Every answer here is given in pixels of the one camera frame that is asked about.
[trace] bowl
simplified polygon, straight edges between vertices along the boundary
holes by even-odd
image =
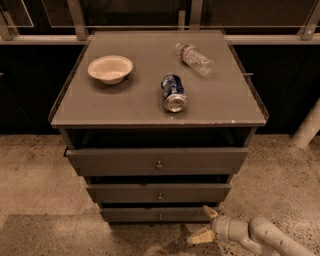
[[[104,84],[117,84],[132,71],[132,67],[132,62],[129,59],[123,56],[109,55],[91,62],[88,73]]]

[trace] glass surface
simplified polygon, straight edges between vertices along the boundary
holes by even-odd
[[[305,25],[316,2],[316,0],[79,0],[84,24],[89,28],[178,28],[184,25],[186,29],[189,25],[215,29],[298,29]],[[74,26],[67,0],[42,0],[42,3],[52,27]]]
[[[67,0],[42,0],[52,27],[73,26]],[[177,27],[191,0],[80,0],[87,27]]]
[[[9,28],[33,27],[23,0],[0,0],[0,11]]]
[[[181,63],[178,42],[198,47],[216,66],[204,78]],[[126,80],[104,86],[88,74],[97,58],[121,55],[134,69]],[[163,77],[181,78],[188,106],[170,113],[163,106]],[[258,127],[266,123],[221,31],[96,31],[55,114],[56,128]]]
[[[260,95],[258,93],[258,91],[256,90],[256,88],[254,87],[252,81],[251,81],[251,75],[250,73],[247,73],[244,66],[242,65],[242,62],[237,54],[237,51],[234,49],[233,44],[229,41],[228,37],[225,37],[225,40],[227,42],[227,44],[229,45],[230,51],[232,52],[233,58],[236,61],[244,80],[247,82],[248,87],[253,95],[253,98],[256,100],[262,115],[264,116],[265,120],[268,120],[270,115],[269,112],[267,110],[267,108],[265,107],[265,105],[263,104],[263,101],[260,98]]]
[[[67,0],[42,0],[51,27],[73,27]]]
[[[315,0],[204,0],[202,26],[301,27]]]

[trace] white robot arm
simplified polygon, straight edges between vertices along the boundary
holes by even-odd
[[[216,239],[236,242],[256,255],[269,256],[275,250],[283,256],[315,256],[266,218],[254,217],[247,223],[224,215],[219,216],[208,206],[203,206],[203,209],[210,219],[211,228],[203,228],[190,236],[190,244],[207,243]]]

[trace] can label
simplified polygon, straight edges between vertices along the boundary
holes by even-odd
[[[161,82],[163,89],[164,108],[171,112],[181,111],[187,104],[187,96],[180,77],[174,74],[166,75]]]

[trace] black cabinet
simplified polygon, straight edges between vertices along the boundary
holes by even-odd
[[[82,48],[0,47],[0,133],[56,133],[48,115]]]
[[[320,97],[320,46],[235,46],[270,118],[258,133],[293,134]]]

